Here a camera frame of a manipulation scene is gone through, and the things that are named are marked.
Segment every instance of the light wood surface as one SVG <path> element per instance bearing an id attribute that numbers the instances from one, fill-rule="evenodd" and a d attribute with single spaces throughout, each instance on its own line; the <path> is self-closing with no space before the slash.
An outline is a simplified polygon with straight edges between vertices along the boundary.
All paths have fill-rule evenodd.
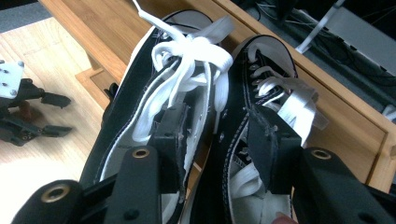
<path id="1" fill-rule="evenodd" d="M 34 124 L 72 127 L 69 135 L 39 137 L 23 147 L 0 142 L 0 223 L 10 223 L 41 186 L 56 179 L 79 179 L 100 130 L 103 109 L 75 78 L 91 66 L 84 49 L 53 18 L 0 34 L 0 59 L 24 61 L 23 77 L 72 100 L 64 109 L 29 101 L 34 114 L 41 114 Z"/>
<path id="2" fill-rule="evenodd" d="M 88 91 L 90 96 L 101 106 L 106 109 L 109 99 L 106 97 L 104 89 L 108 89 L 111 83 L 116 82 L 108 72 L 102 68 L 85 70 L 76 75 L 78 82 Z"/>
<path id="3" fill-rule="evenodd" d="M 117 82 L 122 79 L 130 54 L 149 29 L 129 0 L 40 0 L 65 29 L 83 46 L 97 64 Z M 232 51 L 247 37 L 275 35 L 228 0 L 139 1 L 147 12 L 161 18 L 173 11 L 195 8 L 212 20 L 232 16 L 234 31 L 223 42 Z M 396 170 L 390 155 L 396 146 L 396 126 L 363 102 L 342 84 L 314 65 L 304 55 L 285 43 L 294 58 L 300 78 L 319 92 L 318 108 L 331 121 L 325 131 L 314 129 L 310 146 L 325 147 L 337 153 L 357 178 L 377 189 L 387 191 Z M 90 87 L 96 81 L 84 84 Z"/>

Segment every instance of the white plastic part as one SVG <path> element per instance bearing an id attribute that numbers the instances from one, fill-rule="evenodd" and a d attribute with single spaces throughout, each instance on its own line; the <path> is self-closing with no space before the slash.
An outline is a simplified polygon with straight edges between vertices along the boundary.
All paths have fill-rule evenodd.
<path id="1" fill-rule="evenodd" d="M 387 105 L 385 107 L 384 111 L 382 114 L 385 116 L 390 121 L 394 121 L 396 119 L 396 106 L 394 105 Z"/>
<path id="2" fill-rule="evenodd" d="M 23 69 L 23 62 L 0 62 L 0 97 L 8 99 L 17 97 Z"/>
<path id="3" fill-rule="evenodd" d="M 309 45 L 312 42 L 312 40 L 315 38 L 315 36 L 317 36 L 317 34 L 327 24 L 327 22 L 332 18 L 334 13 L 341 7 L 341 5 L 344 4 L 345 1 L 346 0 L 338 0 L 337 2 L 335 2 L 332 5 L 332 7 L 329 9 L 329 11 L 327 11 L 326 15 L 324 15 L 324 17 L 320 20 L 318 25 L 315 27 L 315 29 L 313 31 L 311 31 L 311 33 L 306 37 L 304 42 L 296 48 L 296 50 L 299 53 L 304 54 L 309 49 Z"/>

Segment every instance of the sneaker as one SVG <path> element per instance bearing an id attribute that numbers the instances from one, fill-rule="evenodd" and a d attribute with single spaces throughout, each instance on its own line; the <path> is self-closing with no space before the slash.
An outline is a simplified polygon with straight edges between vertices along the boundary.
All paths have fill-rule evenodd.
<path id="1" fill-rule="evenodd" d="M 271 223 L 278 212 L 291 214 L 290 182 L 289 189 L 281 190 L 284 194 L 273 194 L 272 177 L 267 178 L 274 174 L 267 162 L 275 156 L 257 160 L 252 152 L 265 148 L 279 151 L 277 141 L 267 147 L 256 146 L 262 139 L 265 142 L 269 133 L 276 133 L 278 127 L 272 123 L 279 117 L 286 128 L 292 128 L 290 134 L 298 134 L 296 146 L 303 145 L 316 114 L 317 93 L 297 78 L 290 53 L 272 36 L 247 39 L 233 52 L 233 58 L 230 100 L 220 115 L 218 133 L 181 223 Z M 265 107 L 275 116 L 262 117 L 267 120 L 266 133 L 256 133 L 258 141 L 251 141 L 253 114 Z"/>
<path id="2" fill-rule="evenodd" d="M 128 149 L 150 145 L 164 110 L 184 104 L 189 115 L 187 136 L 180 136 L 186 146 L 177 148 L 185 153 L 177 174 L 181 181 L 176 193 L 162 195 L 163 223 L 172 223 L 178 221 L 186 198 L 187 180 L 210 102 L 217 114 L 227 102 L 233 58 L 216 44 L 233 25 L 229 17 L 212 23 L 195 10 L 175 12 L 159 20 L 134 3 L 140 17 L 153 28 L 132 54 L 80 184 L 87 188 L 116 174 Z"/>

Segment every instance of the white shoelace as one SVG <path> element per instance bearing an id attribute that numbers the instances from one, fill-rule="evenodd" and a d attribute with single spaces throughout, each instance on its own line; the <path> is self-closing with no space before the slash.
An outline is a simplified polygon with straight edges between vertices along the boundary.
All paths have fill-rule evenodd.
<path id="1" fill-rule="evenodd" d="M 295 78 L 294 70 L 286 62 L 281 54 L 277 53 L 275 49 L 266 45 L 257 43 L 249 46 L 247 56 L 250 63 L 256 61 L 256 51 L 259 50 L 261 54 L 271 58 L 278 64 L 289 77 L 283 77 L 274 71 L 270 66 L 257 67 L 251 77 L 258 77 L 263 72 L 271 72 L 274 76 L 268 77 L 264 80 L 259 80 L 257 84 L 256 97 L 264 97 L 274 87 L 282 87 L 285 92 L 291 92 L 283 105 L 273 103 L 274 100 L 280 97 L 271 99 L 263 105 L 274 109 L 277 114 L 285 120 L 289 126 L 302 137 L 302 145 L 310 133 L 311 126 L 316 115 L 315 101 L 318 99 L 318 94 L 315 89 L 309 87 L 302 80 Z M 327 125 L 326 119 L 320 117 L 318 126 L 324 128 Z M 230 179 L 230 192 L 233 199 L 241 198 L 256 193 L 262 187 L 259 172 L 255 168 L 253 162 L 238 171 Z"/>
<path id="2" fill-rule="evenodd" d="M 198 86 L 211 85 L 212 69 L 210 64 L 216 67 L 213 84 L 216 85 L 214 107 L 218 117 L 217 127 L 219 114 L 227 103 L 228 70 L 233 64 L 233 58 L 227 51 L 215 44 L 218 44 L 233 30 L 231 19 L 224 17 L 197 33 L 184 36 L 178 29 L 142 10 L 135 0 L 134 4 L 141 18 L 173 38 L 172 41 L 156 45 L 152 50 L 151 57 L 155 69 L 162 70 L 166 60 L 172 56 L 181 58 L 181 63 L 176 71 L 172 70 L 174 64 L 164 71 L 168 73 L 168 79 L 146 101 L 134 127 L 134 141 L 144 143 L 149 140 L 153 119 L 167 100 L 168 107 L 170 107 L 176 102 L 179 92 L 192 91 Z M 192 77 L 197 65 L 201 65 L 205 71 Z"/>

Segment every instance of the wire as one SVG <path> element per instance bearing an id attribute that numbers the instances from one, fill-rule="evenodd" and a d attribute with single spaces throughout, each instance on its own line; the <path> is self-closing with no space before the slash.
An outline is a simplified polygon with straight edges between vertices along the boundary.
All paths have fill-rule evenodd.
<path id="1" fill-rule="evenodd" d="M 259 9 L 258 6 L 255 6 L 254 8 L 255 8 L 255 9 L 257 10 L 257 12 L 259 13 L 259 18 L 257 19 L 257 21 L 260 21 L 260 20 L 262 19 L 262 14 L 260 13 L 260 9 Z"/>
<path id="2" fill-rule="evenodd" d="M 378 22 L 378 21 L 384 19 L 385 17 L 387 17 L 390 13 L 392 13 L 392 12 L 395 11 L 395 10 L 396 10 L 396 7 L 395 7 L 394 9 L 392 9 L 391 11 L 387 12 L 387 13 L 386 13 L 385 15 L 383 15 L 382 17 L 378 18 L 376 21 L 373 21 L 373 22 L 372 22 L 372 25 L 374 25 L 374 23 L 376 23 L 376 22 Z"/>
<path id="3" fill-rule="evenodd" d="M 269 17 L 272 20 L 278 21 L 278 19 L 271 15 L 269 12 L 267 12 L 265 10 L 265 8 L 271 8 L 271 9 L 276 9 L 276 6 L 272 6 L 272 5 L 268 5 L 268 4 L 260 4 L 260 3 L 256 3 L 256 8 L 259 11 L 259 14 L 261 15 L 260 12 L 264 13 L 267 17 Z M 379 19 L 377 19 L 376 21 L 374 21 L 372 24 L 374 24 L 375 22 L 378 22 L 380 20 L 382 20 L 384 17 L 388 16 L 388 14 L 390 14 L 392 11 L 396 10 L 396 6 L 395 7 L 389 7 L 387 8 L 387 10 L 389 10 L 389 12 L 387 12 L 385 15 L 383 15 L 382 17 L 380 17 Z M 293 15 L 290 15 L 291 18 L 293 18 L 295 21 L 290 21 L 290 20 L 286 20 L 285 22 L 288 24 L 297 24 L 297 25 L 302 25 L 302 26 L 298 26 L 298 27 L 302 27 L 302 28 L 309 28 L 309 30 L 307 30 L 308 32 L 312 31 L 312 29 L 315 28 L 315 26 L 317 25 L 314 22 L 303 22 L 298 20 L 296 17 L 294 17 Z M 330 47 L 328 44 L 326 44 L 326 41 L 324 41 L 322 38 L 325 38 L 326 41 L 330 41 L 332 42 L 333 45 L 338 46 L 339 49 L 341 49 L 346 57 L 345 58 L 340 58 L 334 55 L 334 46 Z M 363 70 L 360 69 L 360 67 L 357 65 L 357 63 L 359 61 L 356 60 L 356 57 L 354 57 L 354 55 L 350 52 L 350 50 L 348 49 L 348 47 L 339 40 L 340 38 L 336 35 L 333 35 L 332 33 L 326 31 L 326 30 L 321 30 L 320 33 L 318 34 L 317 38 L 314 39 L 314 43 L 316 43 L 317 47 L 319 49 L 321 49 L 322 52 L 328 53 L 328 55 L 335 60 L 337 63 L 340 63 L 342 65 L 348 66 L 349 68 L 355 70 L 356 72 L 362 74 L 363 76 L 367 77 L 370 81 L 372 81 L 374 84 L 382 86 L 382 87 L 395 87 L 396 86 L 396 77 L 394 77 L 391 74 L 385 75 L 386 71 L 382 71 L 380 74 L 371 74 L 371 73 L 367 73 Z M 375 80 L 376 78 L 380 78 L 383 81 L 378 81 Z"/>
<path id="4" fill-rule="evenodd" d="M 378 11 L 375 11 L 375 12 L 372 12 L 372 13 L 370 13 L 370 14 L 364 15 L 364 16 L 362 16 L 361 18 L 362 18 L 362 19 L 365 19 L 365 18 L 367 18 L 367 17 L 373 16 L 373 15 L 375 15 L 375 14 L 377 14 L 377 13 L 380 13 L 380 12 L 383 12 L 383 11 L 387 11 L 387 10 L 393 9 L 393 8 L 395 8 L 395 7 L 396 7 L 396 6 L 387 7 L 387 8 L 384 8 L 384 9 L 381 9 L 381 10 L 378 10 Z"/>

